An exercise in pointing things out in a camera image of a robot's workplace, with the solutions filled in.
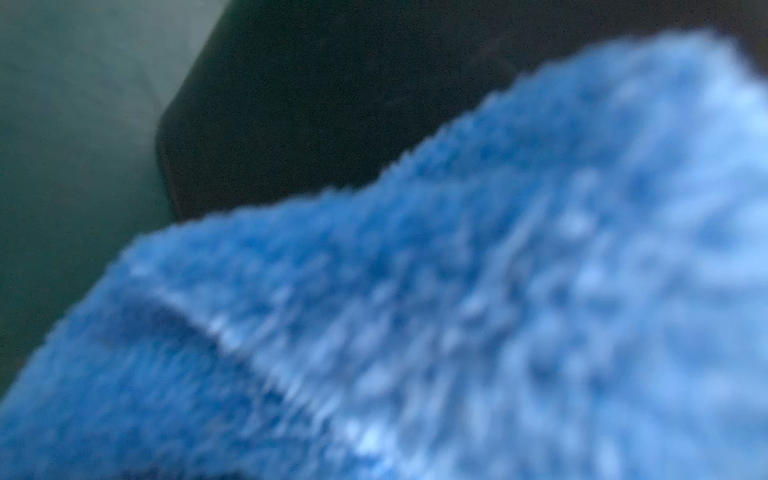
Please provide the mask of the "black coffee machine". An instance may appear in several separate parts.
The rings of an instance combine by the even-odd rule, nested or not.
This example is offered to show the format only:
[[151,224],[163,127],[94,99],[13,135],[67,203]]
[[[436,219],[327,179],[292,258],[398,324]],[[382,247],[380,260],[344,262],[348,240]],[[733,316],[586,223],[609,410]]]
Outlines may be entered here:
[[360,186],[518,75],[712,29],[767,64],[763,1],[232,1],[155,137],[176,217]]

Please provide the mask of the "blue grey cleaning cloth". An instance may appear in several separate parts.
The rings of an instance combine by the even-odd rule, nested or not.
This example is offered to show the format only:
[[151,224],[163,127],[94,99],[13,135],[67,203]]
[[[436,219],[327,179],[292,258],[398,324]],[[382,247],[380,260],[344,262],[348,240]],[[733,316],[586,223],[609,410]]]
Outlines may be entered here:
[[583,50],[372,185],[138,238],[1,404],[5,479],[763,479],[767,80]]

